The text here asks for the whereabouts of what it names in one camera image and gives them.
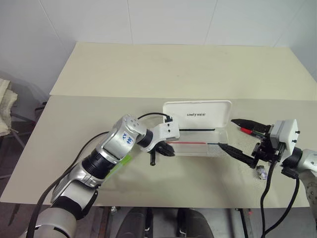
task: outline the green tape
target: green tape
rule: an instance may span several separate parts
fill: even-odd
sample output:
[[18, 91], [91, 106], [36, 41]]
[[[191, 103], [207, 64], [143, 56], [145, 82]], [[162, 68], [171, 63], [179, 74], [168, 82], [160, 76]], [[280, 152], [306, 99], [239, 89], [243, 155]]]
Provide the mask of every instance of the green tape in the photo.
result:
[[260, 137], [264, 137], [264, 135], [263, 135], [262, 133], [258, 132], [258, 131], [253, 131], [253, 133], [254, 133], [255, 135], [260, 136]]
[[132, 160], [132, 156], [126, 155], [119, 164], [117, 164], [110, 173], [106, 176], [105, 181], [114, 173], [116, 173], [121, 167], [125, 166], [127, 163], [129, 163]]

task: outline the box lid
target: box lid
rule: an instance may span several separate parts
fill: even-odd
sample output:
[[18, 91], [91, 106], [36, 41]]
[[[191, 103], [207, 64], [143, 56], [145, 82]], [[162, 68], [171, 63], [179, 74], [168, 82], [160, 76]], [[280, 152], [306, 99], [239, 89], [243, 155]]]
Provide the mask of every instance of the box lid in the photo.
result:
[[228, 100], [166, 102], [163, 112], [177, 121], [180, 129], [213, 129], [228, 124]]

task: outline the red tip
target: red tip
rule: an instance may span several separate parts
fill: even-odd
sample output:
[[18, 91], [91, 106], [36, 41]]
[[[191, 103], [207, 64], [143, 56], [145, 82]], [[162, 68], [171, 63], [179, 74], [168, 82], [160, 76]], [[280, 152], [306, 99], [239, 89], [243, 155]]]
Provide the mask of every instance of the red tip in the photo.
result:
[[244, 133], [247, 133], [248, 135], [251, 135], [252, 131], [251, 130], [248, 130], [248, 129], [245, 129], [245, 128], [241, 128], [241, 131], [244, 132]]

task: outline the black cable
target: black cable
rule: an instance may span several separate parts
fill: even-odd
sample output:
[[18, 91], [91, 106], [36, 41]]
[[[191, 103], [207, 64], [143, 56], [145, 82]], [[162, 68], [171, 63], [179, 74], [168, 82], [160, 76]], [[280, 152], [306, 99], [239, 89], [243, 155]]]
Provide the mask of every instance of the black cable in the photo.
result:
[[138, 119], [141, 119], [141, 118], [149, 116], [149, 115], [161, 115], [161, 116], [165, 116], [166, 118], [169, 117], [169, 115], [167, 115], [165, 113], [146, 113], [146, 114], [144, 114], [142, 116], [139, 116]]
[[244, 217], [243, 208], [239, 208], [238, 211], [240, 212], [240, 216], [241, 216], [244, 237], [249, 238], [247, 224], [246, 224], [246, 218]]
[[264, 189], [264, 192], [262, 193], [261, 199], [260, 199], [260, 206], [261, 206], [261, 217], [262, 217], [262, 236], [261, 238], [265, 238], [265, 215], [264, 215], [264, 199], [269, 191], [269, 187], [271, 186], [271, 179], [273, 175], [273, 170], [275, 168], [276, 161], [272, 161], [268, 174], [267, 174], [267, 180], [266, 180], [266, 187]]
[[33, 238], [34, 236], [34, 232], [35, 232], [35, 226], [36, 226], [36, 221], [38, 219], [38, 216], [39, 216], [39, 213], [40, 213], [40, 210], [41, 210], [41, 207], [43, 205], [43, 202], [47, 196], [47, 194], [51, 191], [51, 189], [56, 185], [58, 184], [63, 177], [65, 177], [66, 174], [68, 174], [74, 164], [77, 162], [77, 160], [79, 159], [81, 153], [83, 152], [83, 150], [86, 148], [86, 146], [91, 142], [93, 141], [94, 139], [96, 139], [98, 136], [101, 136], [101, 135], [104, 135], [104, 134], [107, 134], [109, 131], [105, 131], [105, 132], [102, 132], [102, 133], [99, 133], [98, 135], [95, 135], [93, 138], [91, 138], [89, 141], [87, 141], [87, 143], [81, 148], [81, 150], [79, 151], [79, 153], [77, 154], [75, 160], [73, 161], [73, 163], [71, 163], [71, 165], [65, 170], [65, 172], [58, 178], [56, 179], [44, 192], [43, 194], [41, 195], [40, 199], [38, 200], [38, 203], [36, 204], [34, 210], [33, 210], [33, 213], [32, 213], [32, 217], [31, 217], [31, 220], [29, 222], [29, 226], [28, 226], [28, 231], [27, 231], [27, 234], [26, 234], [26, 238]]
[[282, 223], [282, 221], [284, 221], [285, 217], [288, 215], [288, 213], [290, 212], [290, 210], [291, 210], [291, 208], [292, 208], [292, 206], [293, 206], [293, 204], [295, 202], [298, 190], [299, 190], [299, 178], [296, 178], [295, 190], [294, 190], [293, 196], [292, 196], [292, 198], [291, 198], [291, 200], [290, 200], [285, 212], [283, 213], [281, 218], [273, 226], [271, 226], [269, 229], [267, 229], [265, 231], [265, 235], [267, 233], [269, 233], [270, 231], [272, 231], [273, 229], [275, 229], [279, 224]]
[[38, 107], [38, 108], [35, 108], [34, 110], [35, 111], [38, 111], [38, 110], [43, 110], [45, 107]]

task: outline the transparent plastic box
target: transparent plastic box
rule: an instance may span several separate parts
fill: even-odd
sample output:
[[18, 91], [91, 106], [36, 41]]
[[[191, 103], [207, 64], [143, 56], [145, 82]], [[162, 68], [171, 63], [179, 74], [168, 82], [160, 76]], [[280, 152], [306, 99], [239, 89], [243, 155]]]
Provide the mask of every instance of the transparent plastic box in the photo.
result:
[[228, 100], [166, 102], [163, 112], [179, 124], [179, 140], [168, 142], [175, 155], [214, 157], [222, 152], [218, 143], [228, 143], [225, 129], [231, 112]]

